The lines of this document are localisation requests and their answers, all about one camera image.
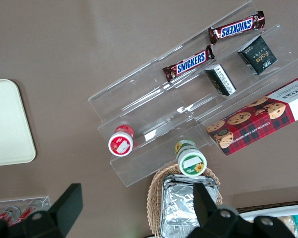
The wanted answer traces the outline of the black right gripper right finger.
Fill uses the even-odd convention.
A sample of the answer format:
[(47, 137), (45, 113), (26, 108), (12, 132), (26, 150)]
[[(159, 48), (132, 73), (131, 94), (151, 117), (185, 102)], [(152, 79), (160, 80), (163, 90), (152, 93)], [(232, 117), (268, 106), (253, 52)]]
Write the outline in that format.
[(216, 205), (205, 186), (193, 185), (194, 211), (199, 222), (190, 238), (249, 238), (251, 224), (243, 220), (238, 211), (228, 205)]

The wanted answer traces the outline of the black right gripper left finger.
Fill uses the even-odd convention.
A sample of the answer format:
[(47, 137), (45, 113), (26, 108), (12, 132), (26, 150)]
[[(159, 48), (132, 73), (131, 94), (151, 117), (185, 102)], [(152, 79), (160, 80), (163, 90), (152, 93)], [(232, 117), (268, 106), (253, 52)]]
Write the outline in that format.
[(65, 238), (82, 208), (82, 186), (72, 183), (48, 211), (37, 211), (21, 222), (18, 237)]

